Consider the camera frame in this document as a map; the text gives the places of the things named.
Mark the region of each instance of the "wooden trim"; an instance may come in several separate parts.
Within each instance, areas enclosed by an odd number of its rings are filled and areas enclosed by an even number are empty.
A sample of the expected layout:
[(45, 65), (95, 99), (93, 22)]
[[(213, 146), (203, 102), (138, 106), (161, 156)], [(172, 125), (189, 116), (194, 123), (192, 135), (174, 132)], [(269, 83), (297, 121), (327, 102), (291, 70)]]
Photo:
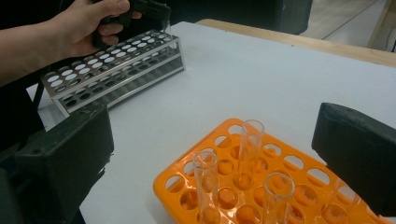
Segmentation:
[(307, 49), (328, 52), (331, 54), (357, 59), (369, 63), (377, 63), (385, 66), (396, 67), (396, 53), (386, 52), (377, 49), (366, 49), (361, 47), (349, 46), (325, 40), (313, 39), (299, 35), (289, 35), (275, 31), (264, 30), (261, 28), (239, 25), (225, 21), (202, 20), (196, 22), (204, 26), (249, 35), (257, 38), (272, 40), (285, 44), (291, 44)]

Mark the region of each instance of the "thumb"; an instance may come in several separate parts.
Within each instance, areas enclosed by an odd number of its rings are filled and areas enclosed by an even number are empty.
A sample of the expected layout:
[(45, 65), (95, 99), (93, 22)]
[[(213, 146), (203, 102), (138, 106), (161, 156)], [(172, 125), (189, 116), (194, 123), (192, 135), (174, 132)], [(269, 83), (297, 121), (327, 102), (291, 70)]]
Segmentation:
[(110, 15), (120, 15), (129, 10), (128, 0), (102, 0), (87, 8), (87, 16), (99, 21)]

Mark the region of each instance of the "test tube rack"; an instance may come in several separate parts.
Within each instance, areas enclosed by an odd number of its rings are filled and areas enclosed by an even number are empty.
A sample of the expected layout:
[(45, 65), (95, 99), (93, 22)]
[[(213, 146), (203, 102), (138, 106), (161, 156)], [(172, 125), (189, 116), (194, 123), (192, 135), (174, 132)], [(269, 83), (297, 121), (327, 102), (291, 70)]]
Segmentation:
[[(319, 222), (318, 217), (338, 176), (268, 133), (263, 137), (252, 188), (240, 190), (234, 185), (242, 123), (240, 119), (225, 120), (156, 177), (153, 189), (165, 210), (177, 223), (200, 223), (192, 158), (199, 151), (210, 150), (218, 156), (220, 223), (262, 223), (263, 182), (272, 172), (288, 175), (295, 183), (290, 224), (326, 223)], [(337, 197), (336, 203), (345, 207), (342, 199)], [(391, 223), (375, 215), (363, 200), (351, 211), (348, 222)]]
[(93, 101), (108, 107), (185, 70), (180, 39), (151, 30), (40, 77), (68, 117)]

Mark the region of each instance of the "orange plastic rack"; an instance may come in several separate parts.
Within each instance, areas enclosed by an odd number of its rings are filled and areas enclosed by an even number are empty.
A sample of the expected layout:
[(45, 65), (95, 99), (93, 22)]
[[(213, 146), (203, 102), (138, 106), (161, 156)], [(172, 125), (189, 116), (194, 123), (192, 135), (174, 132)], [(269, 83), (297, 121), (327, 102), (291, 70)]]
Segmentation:
[[(207, 137), (161, 172), (153, 188), (164, 208), (177, 223), (198, 223), (198, 199), (192, 169), (193, 156), (211, 150), (219, 159), (219, 211), (221, 223), (261, 223), (263, 181), (272, 172), (290, 176), (296, 186), (291, 200), (289, 223), (317, 223), (321, 209), (328, 201), (337, 176), (326, 166), (269, 134), (263, 138), (254, 183), (240, 190), (233, 183), (238, 163), (240, 130), (243, 121), (227, 119)], [(337, 201), (343, 207), (343, 201)], [(350, 213), (350, 223), (391, 224), (376, 216), (364, 201)]]

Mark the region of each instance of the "forearm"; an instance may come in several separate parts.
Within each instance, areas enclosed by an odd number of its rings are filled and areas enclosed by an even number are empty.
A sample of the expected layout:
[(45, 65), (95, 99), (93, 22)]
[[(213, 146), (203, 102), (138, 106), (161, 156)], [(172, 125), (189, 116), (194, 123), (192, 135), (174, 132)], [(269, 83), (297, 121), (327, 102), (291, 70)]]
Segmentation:
[(0, 31), (0, 87), (68, 56), (53, 25), (46, 21)]

